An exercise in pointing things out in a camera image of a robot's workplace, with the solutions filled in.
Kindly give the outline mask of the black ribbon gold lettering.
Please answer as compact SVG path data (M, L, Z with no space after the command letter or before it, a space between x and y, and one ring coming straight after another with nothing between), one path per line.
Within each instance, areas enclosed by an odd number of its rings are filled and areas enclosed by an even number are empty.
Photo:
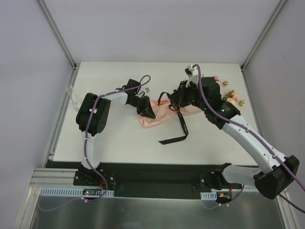
M173 144L173 143L177 143L177 142L181 142L181 141L185 140L189 135L189 131L188 131L185 119L183 117L183 114L181 112L182 96L177 94L177 91L174 91L172 94L169 94L168 92L161 92L161 94L159 95L159 98L157 100L158 106L160 106L161 98L164 94L170 100L169 108L171 111L176 113L179 123L180 123L181 130L183 132L183 135L180 137L174 137L174 138L159 141L159 143L162 145L169 145L169 144Z

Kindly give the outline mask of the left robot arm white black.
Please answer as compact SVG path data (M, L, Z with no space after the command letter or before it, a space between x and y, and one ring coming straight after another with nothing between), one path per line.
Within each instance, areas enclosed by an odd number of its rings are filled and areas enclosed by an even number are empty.
M155 119L150 99L146 95L138 96L140 82L129 79L127 84L114 92L98 96L87 93L76 116L83 137L84 157L79 172L91 186L100 182L101 175L97 171L102 155L102 131L105 129L110 108L129 104L136 108L138 115Z

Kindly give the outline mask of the pink wrapping paper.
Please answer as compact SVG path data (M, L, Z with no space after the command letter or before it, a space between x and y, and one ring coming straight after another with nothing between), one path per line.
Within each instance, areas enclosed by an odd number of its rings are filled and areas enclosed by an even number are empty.
M157 125L161 125L172 119L177 114L176 111L170 109L169 99L161 100L160 105L158 105L157 101L150 99L150 104L156 118L151 119L137 114L137 119L142 128L150 128L155 127ZM201 110L193 105L188 105L186 107L181 108L180 112L182 115L192 115L201 112Z

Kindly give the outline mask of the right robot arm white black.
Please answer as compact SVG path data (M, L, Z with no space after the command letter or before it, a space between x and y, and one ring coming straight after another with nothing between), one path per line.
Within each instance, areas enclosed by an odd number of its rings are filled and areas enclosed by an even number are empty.
M174 108L193 105L202 110L210 123L232 137L257 163L257 167L222 164L204 179L210 188L220 190L237 183L255 187L264 197L274 199L295 180L299 160L285 156L262 139L240 111L222 98L213 77L201 78L201 84L182 81L168 98Z

